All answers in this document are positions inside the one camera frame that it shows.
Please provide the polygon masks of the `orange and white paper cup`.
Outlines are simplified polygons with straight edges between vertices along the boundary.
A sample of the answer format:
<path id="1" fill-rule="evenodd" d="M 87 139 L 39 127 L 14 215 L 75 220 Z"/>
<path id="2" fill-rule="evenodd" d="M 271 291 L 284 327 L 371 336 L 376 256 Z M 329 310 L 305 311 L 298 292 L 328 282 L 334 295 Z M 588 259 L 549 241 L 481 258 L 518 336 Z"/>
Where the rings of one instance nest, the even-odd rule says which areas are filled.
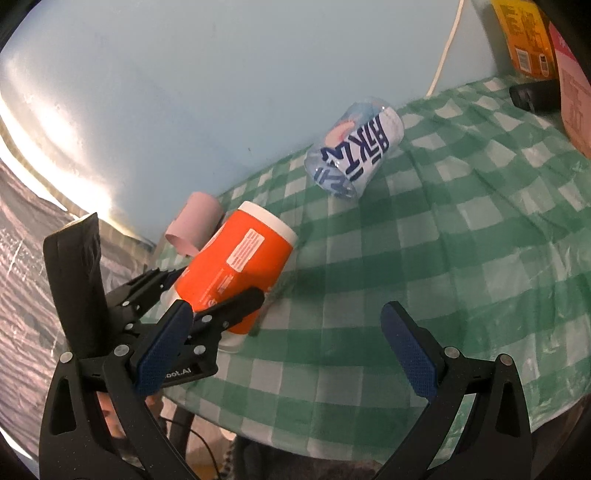
<path id="1" fill-rule="evenodd" d="M 283 220 L 242 202 L 163 294 L 157 314 L 178 299 L 200 312 L 250 287 L 269 294 L 296 243 L 296 232 Z"/>

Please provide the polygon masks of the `pink plastic cup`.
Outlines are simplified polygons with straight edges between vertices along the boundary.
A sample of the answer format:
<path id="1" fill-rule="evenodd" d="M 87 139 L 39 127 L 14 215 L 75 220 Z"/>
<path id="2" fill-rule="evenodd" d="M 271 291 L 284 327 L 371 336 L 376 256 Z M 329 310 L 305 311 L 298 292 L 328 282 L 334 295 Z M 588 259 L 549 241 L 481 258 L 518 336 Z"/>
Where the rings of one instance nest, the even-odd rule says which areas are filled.
<path id="1" fill-rule="evenodd" d="M 194 257 L 214 235 L 224 210 L 215 197 L 193 192 L 167 227 L 164 237 L 178 255 Z"/>

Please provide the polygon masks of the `grey patterned curtain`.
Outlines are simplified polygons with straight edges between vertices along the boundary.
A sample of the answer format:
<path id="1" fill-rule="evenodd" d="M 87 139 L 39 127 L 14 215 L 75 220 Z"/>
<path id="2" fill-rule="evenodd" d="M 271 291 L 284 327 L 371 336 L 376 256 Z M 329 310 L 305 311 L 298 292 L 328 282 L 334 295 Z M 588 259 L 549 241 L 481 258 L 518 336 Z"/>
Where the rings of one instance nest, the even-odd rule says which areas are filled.
<path id="1" fill-rule="evenodd" d="M 1 166 L 1 427 L 34 458 L 49 385 L 66 350 L 43 240 L 72 220 Z"/>

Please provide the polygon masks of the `green checkered tablecloth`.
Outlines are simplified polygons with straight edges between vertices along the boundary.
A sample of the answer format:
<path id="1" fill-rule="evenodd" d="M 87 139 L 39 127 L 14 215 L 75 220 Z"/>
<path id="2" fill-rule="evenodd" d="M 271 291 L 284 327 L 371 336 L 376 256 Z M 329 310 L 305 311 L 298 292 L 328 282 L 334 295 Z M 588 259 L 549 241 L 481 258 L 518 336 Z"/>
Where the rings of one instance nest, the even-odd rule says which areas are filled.
<path id="1" fill-rule="evenodd" d="M 259 203 L 300 241 L 238 352 L 167 397 L 276 448 L 383 461 L 425 407 L 380 328 L 394 300 L 442 345 L 510 355 L 533 427 L 587 395 L 590 164 L 510 83 L 403 107 L 401 148 L 359 201 L 318 188 L 301 155 L 224 192 L 226 210 Z"/>

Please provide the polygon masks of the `black rectangular device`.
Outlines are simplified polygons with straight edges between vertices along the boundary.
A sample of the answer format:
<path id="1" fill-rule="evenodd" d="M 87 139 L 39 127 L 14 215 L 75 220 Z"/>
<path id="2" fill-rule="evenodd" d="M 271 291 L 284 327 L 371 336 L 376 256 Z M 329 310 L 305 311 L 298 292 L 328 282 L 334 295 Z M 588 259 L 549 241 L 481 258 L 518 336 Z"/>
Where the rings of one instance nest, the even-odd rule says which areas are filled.
<path id="1" fill-rule="evenodd" d="M 509 94 L 515 107 L 534 114 L 554 113 L 561 109 L 558 79 L 513 85 Z"/>

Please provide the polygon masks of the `pink paper package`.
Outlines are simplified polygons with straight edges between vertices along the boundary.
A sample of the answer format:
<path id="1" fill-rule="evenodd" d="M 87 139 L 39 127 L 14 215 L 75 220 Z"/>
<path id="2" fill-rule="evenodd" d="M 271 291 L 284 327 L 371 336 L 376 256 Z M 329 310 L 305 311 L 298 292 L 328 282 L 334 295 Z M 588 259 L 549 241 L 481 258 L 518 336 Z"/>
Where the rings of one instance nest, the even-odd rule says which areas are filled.
<path id="1" fill-rule="evenodd" d="M 587 158 L 591 146 L 590 84 L 566 41 L 550 23 L 561 93 L 561 117 L 573 145 Z"/>

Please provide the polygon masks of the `orange yellow snack package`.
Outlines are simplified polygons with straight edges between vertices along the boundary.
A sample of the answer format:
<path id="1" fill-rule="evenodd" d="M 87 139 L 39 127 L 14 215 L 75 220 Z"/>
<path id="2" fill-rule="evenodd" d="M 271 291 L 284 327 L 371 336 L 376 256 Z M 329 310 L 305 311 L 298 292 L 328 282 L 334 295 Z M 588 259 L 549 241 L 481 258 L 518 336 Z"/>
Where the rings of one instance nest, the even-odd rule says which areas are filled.
<path id="1" fill-rule="evenodd" d="M 557 78 L 545 14 L 533 1 L 492 0 L 517 73 L 537 80 Z"/>

